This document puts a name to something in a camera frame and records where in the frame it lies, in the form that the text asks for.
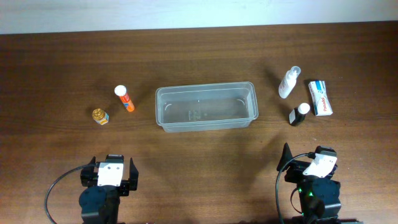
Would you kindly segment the small gold-lid balm jar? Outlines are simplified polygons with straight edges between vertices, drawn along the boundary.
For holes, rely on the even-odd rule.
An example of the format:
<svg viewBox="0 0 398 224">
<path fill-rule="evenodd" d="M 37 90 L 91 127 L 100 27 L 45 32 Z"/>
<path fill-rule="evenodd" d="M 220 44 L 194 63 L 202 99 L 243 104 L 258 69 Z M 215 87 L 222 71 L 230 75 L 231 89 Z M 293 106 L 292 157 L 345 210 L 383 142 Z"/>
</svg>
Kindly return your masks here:
<svg viewBox="0 0 398 224">
<path fill-rule="evenodd" d="M 109 122 L 109 115 L 100 108 L 93 110 L 91 115 L 93 119 L 100 125 L 104 125 Z"/>
</svg>

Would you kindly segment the clear plastic container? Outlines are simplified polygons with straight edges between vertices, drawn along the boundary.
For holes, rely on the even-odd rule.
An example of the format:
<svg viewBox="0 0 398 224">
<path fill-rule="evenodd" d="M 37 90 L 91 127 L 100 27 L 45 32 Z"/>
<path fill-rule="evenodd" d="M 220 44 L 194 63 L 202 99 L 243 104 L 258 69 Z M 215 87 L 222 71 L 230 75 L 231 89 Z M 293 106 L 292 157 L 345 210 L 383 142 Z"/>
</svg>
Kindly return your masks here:
<svg viewBox="0 0 398 224">
<path fill-rule="evenodd" d="M 168 86 L 155 93 L 156 123 L 167 133 L 245 128 L 258 116 L 251 82 Z"/>
</svg>

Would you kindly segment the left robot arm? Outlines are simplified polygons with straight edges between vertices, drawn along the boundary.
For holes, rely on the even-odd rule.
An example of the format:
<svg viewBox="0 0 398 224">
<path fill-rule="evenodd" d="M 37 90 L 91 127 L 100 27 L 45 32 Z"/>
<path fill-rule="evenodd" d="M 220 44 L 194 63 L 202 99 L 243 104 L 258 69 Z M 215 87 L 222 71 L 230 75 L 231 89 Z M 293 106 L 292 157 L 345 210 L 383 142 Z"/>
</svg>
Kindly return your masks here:
<svg viewBox="0 0 398 224">
<path fill-rule="evenodd" d="M 80 173 L 82 186 L 79 205 L 84 224 L 117 224 L 120 198 L 137 190 L 139 171 L 129 160 L 129 178 L 123 179 L 124 156 L 108 154 L 104 162 L 96 158 L 84 166 Z"/>
</svg>

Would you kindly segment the white blue medicine box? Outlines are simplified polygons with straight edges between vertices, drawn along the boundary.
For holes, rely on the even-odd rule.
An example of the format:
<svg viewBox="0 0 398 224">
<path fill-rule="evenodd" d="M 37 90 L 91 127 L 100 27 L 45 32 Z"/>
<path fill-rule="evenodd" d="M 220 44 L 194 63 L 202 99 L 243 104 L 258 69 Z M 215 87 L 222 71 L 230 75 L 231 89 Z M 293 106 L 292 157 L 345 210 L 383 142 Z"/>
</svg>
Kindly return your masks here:
<svg viewBox="0 0 398 224">
<path fill-rule="evenodd" d="M 323 80 L 311 81 L 308 84 L 312 96 L 313 108 L 316 116 L 329 116 L 333 114 L 328 100 L 325 82 Z"/>
</svg>

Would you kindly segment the white spray bottle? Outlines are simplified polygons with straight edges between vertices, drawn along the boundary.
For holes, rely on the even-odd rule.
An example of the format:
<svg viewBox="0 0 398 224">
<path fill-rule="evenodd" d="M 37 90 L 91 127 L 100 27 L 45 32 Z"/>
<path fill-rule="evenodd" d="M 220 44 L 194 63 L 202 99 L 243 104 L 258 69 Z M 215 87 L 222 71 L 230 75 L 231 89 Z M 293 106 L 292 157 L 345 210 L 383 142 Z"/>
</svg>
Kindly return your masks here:
<svg viewBox="0 0 398 224">
<path fill-rule="evenodd" d="M 287 71 L 278 88 L 279 96 L 281 98 L 285 99 L 289 96 L 294 86 L 296 85 L 297 78 L 300 73 L 301 68 L 298 66 L 293 66 L 290 70 Z"/>
</svg>

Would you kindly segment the orange tablet tube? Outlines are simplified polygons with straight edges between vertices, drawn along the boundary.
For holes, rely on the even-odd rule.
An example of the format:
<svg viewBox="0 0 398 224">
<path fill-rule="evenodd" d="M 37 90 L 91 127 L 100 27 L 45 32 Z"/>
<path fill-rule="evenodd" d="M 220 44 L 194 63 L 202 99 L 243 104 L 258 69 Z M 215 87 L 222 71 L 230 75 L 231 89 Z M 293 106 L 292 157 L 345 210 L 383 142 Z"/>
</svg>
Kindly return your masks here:
<svg viewBox="0 0 398 224">
<path fill-rule="evenodd" d="M 135 106 L 127 93 L 127 88 L 124 85 L 116 86 L 114 92 L 123 103 L 125 109 L 127 109 L 129 112 L 133 112 L 135 110 Z"/>
</svg>

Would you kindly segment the dark bottle white cap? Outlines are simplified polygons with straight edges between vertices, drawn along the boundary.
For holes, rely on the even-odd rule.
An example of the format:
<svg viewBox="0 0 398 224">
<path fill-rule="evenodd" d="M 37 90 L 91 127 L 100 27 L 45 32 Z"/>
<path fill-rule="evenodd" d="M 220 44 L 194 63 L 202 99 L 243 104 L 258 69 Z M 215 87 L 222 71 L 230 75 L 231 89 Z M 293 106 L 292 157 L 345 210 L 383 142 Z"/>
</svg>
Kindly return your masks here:
<svg viewBox="0 0 398 224">
<path fill-rule="evenodd" d="M 289 114 L 289 123 L 292 126 L 298 126 L 304 121 L 306 114 L 310 111 L 308 103 L 301 103 L 298 107 L 294 108 Z"/>
</svg>

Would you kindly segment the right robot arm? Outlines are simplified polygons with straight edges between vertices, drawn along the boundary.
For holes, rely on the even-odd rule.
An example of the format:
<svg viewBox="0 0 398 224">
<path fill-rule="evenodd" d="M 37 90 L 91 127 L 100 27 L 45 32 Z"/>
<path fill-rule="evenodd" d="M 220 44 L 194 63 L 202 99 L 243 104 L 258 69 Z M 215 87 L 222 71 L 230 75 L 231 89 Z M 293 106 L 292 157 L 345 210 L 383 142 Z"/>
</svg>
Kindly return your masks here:
<svg viewBox="0 0 398 224">
<path fill-rule="evenodd" d="M 337 153 L 330 147 L 317 146 L 315 151 L 293 156 L 287 143 L 277 166 L 275 181 L 275 202 L 278 219 L 284 223 L 279 204 L 279 180 L 296 185 L 300 199 L 299 216 L 288 219 L 289 223 L 303 224 L 362 224 L 357 219 L 340 219 L 339 199 L 341 184 L 332 179 L 337 169 Z"/>
</svg>

